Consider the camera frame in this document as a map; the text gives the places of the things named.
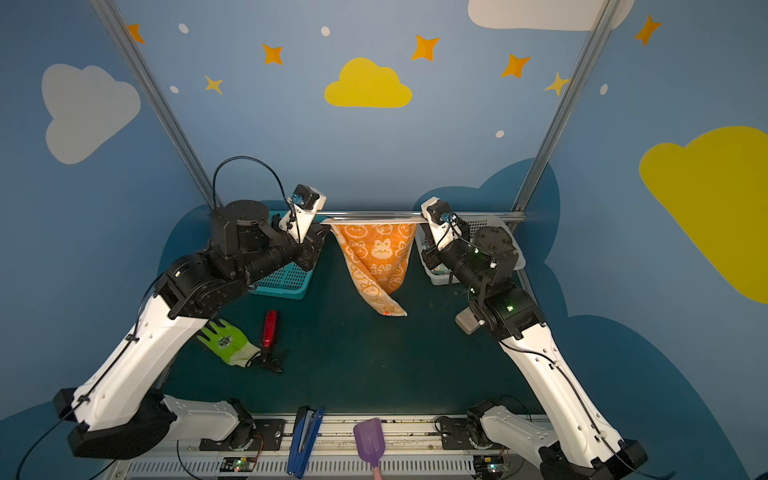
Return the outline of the teal plastic basket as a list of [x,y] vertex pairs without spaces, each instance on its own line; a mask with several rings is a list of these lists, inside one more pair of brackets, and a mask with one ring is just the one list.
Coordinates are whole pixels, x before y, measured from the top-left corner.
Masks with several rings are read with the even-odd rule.
[[314,271],[305,271],[292,262],[260,279],[249,288],[251,295],[287,300],[302,300],[308,290]]

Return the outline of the orange cream patterned towel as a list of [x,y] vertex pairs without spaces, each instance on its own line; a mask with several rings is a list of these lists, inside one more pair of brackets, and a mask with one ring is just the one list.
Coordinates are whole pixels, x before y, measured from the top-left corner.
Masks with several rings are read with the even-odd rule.
[[418,226],[381,220],[330,225],[355,289],[382,316],[407,316],[392,294],[405,280]]

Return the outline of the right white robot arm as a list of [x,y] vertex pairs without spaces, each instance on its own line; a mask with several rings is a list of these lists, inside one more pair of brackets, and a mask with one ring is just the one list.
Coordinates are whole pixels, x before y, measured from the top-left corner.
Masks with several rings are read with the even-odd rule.
[[494,401],[472,408],[474,441],[499,444],[537,464],[545,479],[622,479],[648,455],[600,413],[557,347],[536,301],[514,282],[520,252],[503,227],[472,232],[458,220],[425,227],[429,267],[447,267],[467,289],[456,322],[466,334],[482,329],[514,362],[544,409],[550,429]]

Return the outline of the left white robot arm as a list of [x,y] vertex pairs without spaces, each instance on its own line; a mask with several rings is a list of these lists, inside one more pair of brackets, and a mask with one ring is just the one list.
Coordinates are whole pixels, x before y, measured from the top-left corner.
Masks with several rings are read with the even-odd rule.
[[151,284],[134,325],[97,372],[53,399],[74,424],[67,440],[80,458],[127,460],[163,441],[211,440],[237,450],[256,437],[237,399],[198,402],[156,389],[179,350],[230,302],[280,268],[311,270],[329,228],[315,222],[325,197],[294,195],[284,217],[239,200],[211,213],[205,249],[180,257]]

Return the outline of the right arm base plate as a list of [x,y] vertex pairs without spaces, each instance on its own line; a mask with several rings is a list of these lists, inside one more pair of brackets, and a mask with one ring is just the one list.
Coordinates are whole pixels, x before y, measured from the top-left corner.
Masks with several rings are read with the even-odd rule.
[[520,453],[517,438],[510,425],[500,421],[439,416],[434,426],[444,450],[508,450]]

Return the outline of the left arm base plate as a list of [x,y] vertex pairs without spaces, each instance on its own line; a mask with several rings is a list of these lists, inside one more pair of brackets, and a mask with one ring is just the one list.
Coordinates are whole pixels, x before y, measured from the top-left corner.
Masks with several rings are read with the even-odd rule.
[[199,449],[217,452],[279,451],[285,426],[286,421],[281,418],[256,418],[238,425],[223,440],[202,439]]

